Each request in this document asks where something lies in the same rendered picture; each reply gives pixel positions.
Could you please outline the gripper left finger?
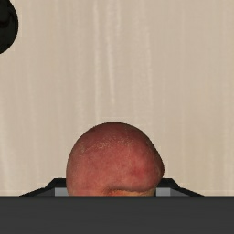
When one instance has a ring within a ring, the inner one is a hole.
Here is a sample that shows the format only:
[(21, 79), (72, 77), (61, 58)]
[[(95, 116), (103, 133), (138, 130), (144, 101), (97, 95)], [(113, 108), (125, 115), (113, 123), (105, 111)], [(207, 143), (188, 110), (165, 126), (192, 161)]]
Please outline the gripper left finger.
[(45, 187), (23, 194), (23, 197), (66, 197), (68, 195), (65, 178), (54, 178)]

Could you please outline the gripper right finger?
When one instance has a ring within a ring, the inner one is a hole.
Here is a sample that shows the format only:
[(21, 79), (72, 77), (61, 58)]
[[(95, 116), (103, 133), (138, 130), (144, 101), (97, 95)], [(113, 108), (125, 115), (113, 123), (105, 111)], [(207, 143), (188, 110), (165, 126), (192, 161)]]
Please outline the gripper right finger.
[(157, 197), (200, 197), (200, 194), (181, 187), (172, 178), (163, 178), (154, 194)]

